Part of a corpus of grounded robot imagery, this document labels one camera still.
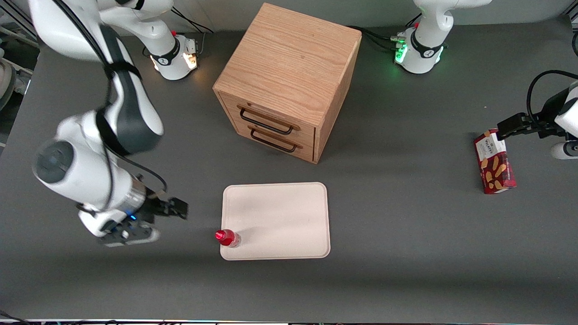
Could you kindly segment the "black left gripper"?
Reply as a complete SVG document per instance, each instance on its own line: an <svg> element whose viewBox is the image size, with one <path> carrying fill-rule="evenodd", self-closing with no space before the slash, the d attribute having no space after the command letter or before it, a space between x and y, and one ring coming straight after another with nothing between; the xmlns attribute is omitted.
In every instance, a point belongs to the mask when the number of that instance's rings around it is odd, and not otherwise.
<svg viewBox="0 0 578 325"><path fill-rule="evenodd" d="M566 97L569 94L569 88L566 87L559 93L547 99L539 113L533 113L531 109L532 91L533 87L529 87L527 94L527 118L529 119L529 124L527 125L527 129L526 114L522 112L517 113L505 120L500 121L497 124L498 140L502 141L514 135L527 135L533 134L535 132L541 139L548 136L558 136L569 139L570 135L564 131L562 127L555 123L555 118L557 117L558 113L562 111L562 108L566 102Z"/></svg>

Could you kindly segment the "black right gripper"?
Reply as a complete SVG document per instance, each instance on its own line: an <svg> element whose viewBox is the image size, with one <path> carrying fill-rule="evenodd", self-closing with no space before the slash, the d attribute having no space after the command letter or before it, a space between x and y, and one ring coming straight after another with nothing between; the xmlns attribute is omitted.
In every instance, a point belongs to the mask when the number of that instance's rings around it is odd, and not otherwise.
<svg viewBox="0 0 578 325"><path fill-rule="evenodd" d="M159 198L145 198L142 206L135 212L135 218L140 223L155 224L156 218L180 218L187 220L189 205L185 201L173 197L169 201Z"/></svg>

